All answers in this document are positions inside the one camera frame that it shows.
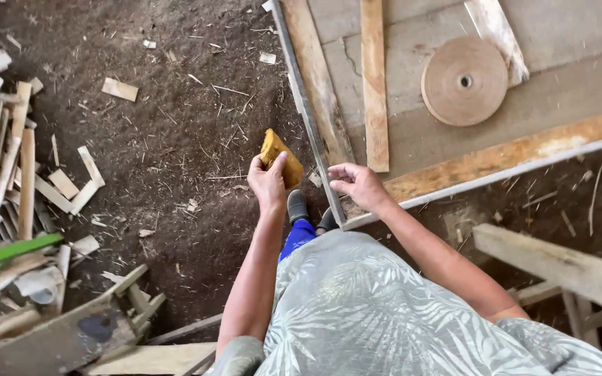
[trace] right hand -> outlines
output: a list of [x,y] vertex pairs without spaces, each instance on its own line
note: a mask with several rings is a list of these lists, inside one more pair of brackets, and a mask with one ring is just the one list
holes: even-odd
[[389,195],[375,172],[368,167],[354,163],[341,163],[329,167],[331,189],[352,197],[356,204],[376,216],[396,201]]

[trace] left hand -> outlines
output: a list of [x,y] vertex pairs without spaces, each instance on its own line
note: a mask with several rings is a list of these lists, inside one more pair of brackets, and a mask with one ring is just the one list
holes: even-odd
[[285,183],[282,169],[287,163],[287,152],[281,152],[268,171],[263,170],[262,156],[258,155],[250,163],[247,183],[255,192],[260,203],[260,212],[285,208]]

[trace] tape roll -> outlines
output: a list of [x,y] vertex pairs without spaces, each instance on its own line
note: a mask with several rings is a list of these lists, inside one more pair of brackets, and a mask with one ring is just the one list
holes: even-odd
[[496,112],[508,89],[508,69],[491,44],[477,37],[448,41],[422,73],[422,97],[445,124],[469,126]]

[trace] foot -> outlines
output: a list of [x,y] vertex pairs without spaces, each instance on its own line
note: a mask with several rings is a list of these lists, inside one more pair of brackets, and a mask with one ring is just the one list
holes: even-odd
[[320,224],[317,225],[316,234],[321,235],[327,231],[331,231],[333,229],[338,229],[338,228],[340,228],[340,227],[336,223],[336,219],[334,219],[334,214],[331,212],[331,208],[329,208],[322,215],[322,220],[320,221]]
[[309,220],[306,208],[306,196],[299,189],[295,189],[287,197],[287,213],[290,215],[290,224],[293,225],[299,219]]

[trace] yellow sponge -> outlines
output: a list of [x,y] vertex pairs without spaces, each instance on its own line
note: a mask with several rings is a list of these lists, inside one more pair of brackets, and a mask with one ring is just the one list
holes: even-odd
[[292,151],[282,143],[280,137],[272,129],[266,130],[266,137],[262,145],[262,162],[264,169],[268,171],[278,155],[286,151],[287,164],[282,170],[282,179],[285,181],[285,189],[291,189],[301,184],[303,177],[303,166],[299,160],[292,154]]

